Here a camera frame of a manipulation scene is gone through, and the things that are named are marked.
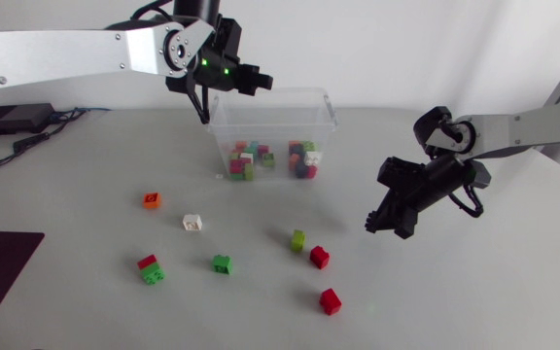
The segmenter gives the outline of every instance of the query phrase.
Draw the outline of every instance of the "white wall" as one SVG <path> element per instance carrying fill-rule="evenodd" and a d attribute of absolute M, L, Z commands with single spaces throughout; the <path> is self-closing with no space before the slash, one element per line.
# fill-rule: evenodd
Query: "white wall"
<path fill-rule="evenodd" d="M 0 30 L 102 28 L 146 1 L 0 0 Z M 515 112 L 541 106 L 560 79 L 560 0 L 225 0 L 221 12 L 243 27 L 244 62 L 276 87 L 326 88 L 338 107 Z M 137 74 L 2 92 L 0 103 L 58 108 L 189 105 Z"/>

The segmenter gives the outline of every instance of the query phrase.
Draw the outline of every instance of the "transparent plastic bin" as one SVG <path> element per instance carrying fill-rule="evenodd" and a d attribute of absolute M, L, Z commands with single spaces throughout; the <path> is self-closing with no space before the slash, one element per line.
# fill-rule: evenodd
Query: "transparent plastic bin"
<path fill-rule="evenodd" d="M 316 178 L 330 133 L 337 126 L 328 94 L 316 87 L 258 90 L 256 96 L 236 91 L 220 92 L 213 99 L 210 114 L 208 130 L 217 139 L 232 180 Z M 305 148 L 299 160 L 291 157 L 290 142 L 294 146 L 293 154 L 298 154 L 299 146 L 295 146 L 298 142 Z M 246 172 L 242 177 L 233 175 L 237 171 L 237 164 L 232 161 L 235 154 L 239 159 L 246 158 L 253 146 L 256 146 L 250 168 L 253 176 L 248 178 Z M 264 146 L 273 154 L 273 166 L 270 166 L 269 156 L 261 154 L 265 153 Z M 242 169 L 246 162 L 241 162 Z M 308 167 L 306 176 L 302 176 L 304 165 Z"/>

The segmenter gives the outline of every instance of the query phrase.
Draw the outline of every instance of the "white table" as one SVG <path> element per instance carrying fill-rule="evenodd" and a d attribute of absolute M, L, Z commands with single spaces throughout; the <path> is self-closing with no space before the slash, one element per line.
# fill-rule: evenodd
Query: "white table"
<path fill-rule="evenodd" d="M 408 240 L 373 235 L 381 163 L 427 161 L 420 112 L 338 114 L 314 181 L 216 179 L 190 110 L 93 113 L 1 168 L 0 230 L 46 237 L 0 305 L 0 349 L 560 348 L 560 167 L 534 151 L 486 160 L 480 219 L 445 199 Z M 155 191 L 162 207 L 145 210 Z M 187 213 L 202 232 L 184 231 Z M 323 271 L 315 245 L 332 255 Z M 135 264 L 149 254 L 167 274 L 154 286 Z M 212 271 L 216 254 L 233 275 Z M 331 317 L 327 288 L 343 302 Z"/>

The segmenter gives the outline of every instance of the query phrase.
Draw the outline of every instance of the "red lego brick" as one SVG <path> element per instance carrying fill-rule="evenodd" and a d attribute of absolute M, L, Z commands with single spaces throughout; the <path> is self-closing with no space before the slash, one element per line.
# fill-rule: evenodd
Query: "red lego brick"
<path fill-rule="evenodd" d="M 342 302 L 340 302 L 340 299 L 336 296 L 332 288 L 321 293 L 319 303 L 323 306 L 323 310 L 330 316 L 338 312 L 340 306 L 342 306 Z"/>
<path fill-rule="evenodd" d="M 299 161 L 299 155 L 298 154 L 292 154 L 289 157 L 289 170 L 290 171 L 295 171 L 296 170 L 296 164 Z"/>
<path fill-rule="evenodd" d="M 149 265 L 156 263 L 157 262 L 157 258 L 155 257 L 155 254 L 152 254 L 144 259 L 142 259 L 141 261 L 137 262 L 137 267 L 140 268 L 140 270 L 143 270 L 144 268 L 148 267 Z"/>
<path fill-rule="evenodd" d="M 314 165 L 308 166 L 308 174 L 306 174 L 306 177 L 308 179 L 314 179 L 315 176 L 317 176 L 317 167 Z"/>
<path fill-rule="evenodd" d="M 310 260 L 319 269 L 324 269 L 330 262 L 330 253 L 326 252 L 322 247 L 316 246 L 310 251 Z"/>
<path fill-rule="evenodd" d="M 259 157 L 262 157 L 264 154 L 268 154 L 268 153 L 269 153 L 269 146 L 259 145 L 259 148 L 258 148 Z"/>

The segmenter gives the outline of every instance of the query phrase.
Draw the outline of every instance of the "lego brick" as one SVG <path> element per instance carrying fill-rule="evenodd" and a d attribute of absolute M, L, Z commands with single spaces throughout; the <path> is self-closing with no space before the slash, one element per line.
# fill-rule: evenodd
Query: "lego brick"
<path fill-rule="evenodd" d="M 306 178 L 314 179 L 317 176 L 317 167 L 314 165 L 308 166 L 308 173 L 306 174 Z"/>
<path fill-rule="evenodd" d="M 230 176 L 235 174 L 241 174 L 243 172 L 242 166 L 231 166 L 230 167 Z"/>
<path fill-rule="evenodd" d="M 306 240 L 306 234 L 296 229 L 293 231 L 293 239 L 291 239 L 291 250 L 298 253 L 303 249 L 303 243 Z"/>
<path fill-rule="evenodd" d="M 319 165 L 321 161 L 321 152 L 306 152 L 306 158 L 304 162 L 306 165 Z"/>
<path fill-rule="evenodd" d="M 213 270 L 218 273 L 232 274 L 232 261 L 230 257 L 221 255 L 213 257 Z"/>
<path fill-rule="evenodd" d="M 161 194 L 158 192 L 144 194 L 144 208 L 157 209 L 161 205 Z"/>
<path fill-rule="evenodd" d="M 243 150 L 244 153 L 248 153 L 250 155 L 255 155 L 257 153 L 257 149 L 253 148 L 253 147 L 246 147 Z"/>
<path fill-rule="evenodd" d="M 319 269 L 324 269 L 330 262 L 330 253 L 326 252 L 323 247 L 316 246 L 310 251 L 310 260 Z"/>
<path fill-rule="evenodd" d="M 295 145 L 301 145 L 301 141 L 289 141 L 289 150 Z"/>
<path fill-rule="evenodd" d="M 306 153 L 303 149 L 302 144 L 293 145 L 289 148 L 289 155 L 299 155 L 300 158 L 304 159 Z"/>
<path fill-rule="evenodd" d="M 253 176 L 254 175 L 254 165 L 249 164 L 249 163 L 245 164 L 245 167 L 243 168 L 243 174 Z"/>
<path fill-rule="evenodd" d="M 156 263 L 156 262 L 157 262 L 157 257 L 155 257 L 155 254 L 152 254 L 152 255 L 142 259 L 141 261 L 137 262 L 137 267 L 140 270 L 142 270 L 142 269 L 144 269 L 144 267 L 147 267 L 151 263 Z"/>
<path fill-rule="evenodd" d="M 197 214 L 187 214 L 183 217 L 183 226 L 186 230 L 201 230 L 202 220 L 200 220 L 200 216 Z"/>
<path fill-rule="evenodd" d="M 297 154 L 293 154 L 289 157 L 289 171 L 295 171 L 296 170 L 296 165 L 298 164 L 299 160 L 300 160 L 300 157 Z"/>
<path fill-rule="evenodd" d="M 342 302 L 332 288 L 321 293 L 319 304 L 323 306 L 324 312 L 330 316 L 340 311 L 340 306 L 342 306 Z"/>
<path fill-rule="evenodd" d="M 239 156 L 239 159 L 244 163 L 252 163 L 252 162 L 254 162 L 254 155 L 249 154 L 249 153 L 242 153 Z"/>
<path fill-rule="evenodd" d="M 259 145 L 259 147 L 257 148 L 257 155 L 259 155 L 259 158 L 262 158 L 264 154 L 268 154 L 269 153 L 269 146 L 267 145 Z"/>
<path fill-rule="evenodd" d="M 273 153 L 262 155 L 262 166 L 273 167 L 275 165 L 276 165 L 276 161 L 274 159 Z"/>
<path fill-rule="evenodd" d="M 308 165 L 303 160 L 298 160 L 296 163 L 296 177 L 298 179 L 305 179 L 308 176 Z"/>
<path fill-rule="evenodd" d="M 303 145 L 303 149 L 306 152 L 313 152 L 313 151 L 317 151 L 317 146 L 315 145 L 314 142 L 312 141 L 304 141 L 301 143 Z"/>
<path fill-rule="evenodd" d="M 142 278 L 146 283 L 154 285 L 157 281 L 165 278 L 163 269 L 159 266 L 158 262 L 153 262 L 140 271 Z"/>

